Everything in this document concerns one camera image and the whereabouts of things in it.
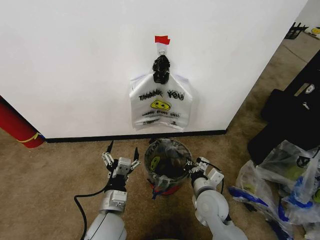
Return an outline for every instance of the small trash can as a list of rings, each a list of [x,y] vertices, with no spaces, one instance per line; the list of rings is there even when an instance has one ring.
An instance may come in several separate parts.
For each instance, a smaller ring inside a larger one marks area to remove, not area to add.
[[[189,175],[185,168],[189,162],[192,155],[181,142],[162,138],[151,143],[144,155],[144,166],[152,186],[152,199],[175,193]]]

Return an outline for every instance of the red pole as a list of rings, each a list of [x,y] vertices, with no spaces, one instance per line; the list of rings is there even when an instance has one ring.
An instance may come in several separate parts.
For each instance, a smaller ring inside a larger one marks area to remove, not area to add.
[[[0,96],[0,127],[27,148],[35,148],[45,140],[25,119],[11,109]]]

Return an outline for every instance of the white wall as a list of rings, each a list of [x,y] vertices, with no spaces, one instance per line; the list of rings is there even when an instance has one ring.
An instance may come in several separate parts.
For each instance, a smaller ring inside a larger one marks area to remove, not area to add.
[[[171,132],[136,132],[129,101],[169,35],[196,95],[185,131],[224,130],[306,1],[1,1],[0,95],[47,138]]]
[[[308,0],[296,22],[308,27],[320,27],[320,0]]]

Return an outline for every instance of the beige carpet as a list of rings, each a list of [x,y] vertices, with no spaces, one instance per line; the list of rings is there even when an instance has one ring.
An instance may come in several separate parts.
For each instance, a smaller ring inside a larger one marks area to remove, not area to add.
[[[285,40],[242,104],[226,135],[176,138],[188,146],[194,157],[206,157],[222,169],[230,215],[249,240],[274,240],[276,235],[260,214],[251,213],[243,204],[232,200],[227,187],[235,183],[240,167],[250,159],[248,141],[266,124],[259,113],[268,95],[274,88],[284,89],[290,83],[305,61],[320,48],[319,43],[305,34],[296,40]],[[0,130],[0,239],[80,239],[83,219],[73,197],[96,192],[105,185],[108,171],[101,153],[108,144],[108,141],[44,143],[28,149]],[[116,141],[112,155],[132,158],[135,147],[143,159],[148,139]],[[174,195],[152,200],[152,190],[141,165],[130,175],[127,191],[123,219],[128,240],[211,239],[209,229],[194,216],[190,182]],[[97,215],[101,198],[99,195],[81,200],[89,223]],[[303,234],[303,230],[297,228],[295,239],[302,240]]]

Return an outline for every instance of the yellow smiley face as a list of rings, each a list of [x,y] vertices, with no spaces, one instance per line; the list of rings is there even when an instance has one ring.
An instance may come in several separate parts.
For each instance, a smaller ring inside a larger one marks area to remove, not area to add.
[[[162,111],[168,111],[171,108],[171,104],[169,102],[155,100],[150,105],[153,109],[160,109]]]
[[[320,28],[312,28],[311,32],[313,34],[320,34]]]

